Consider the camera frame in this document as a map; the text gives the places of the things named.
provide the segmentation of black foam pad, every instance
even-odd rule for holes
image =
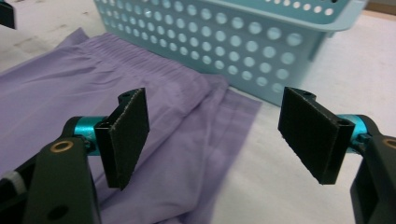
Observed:
[[[125,92],[119,103],[107,119],[95,125],[95,134],[108,186],[124,189],[149,134],[145,89]]]
[[[316,95],[285,88],[278,129],[320,184],[334,184],[355,124],[316,102]]]

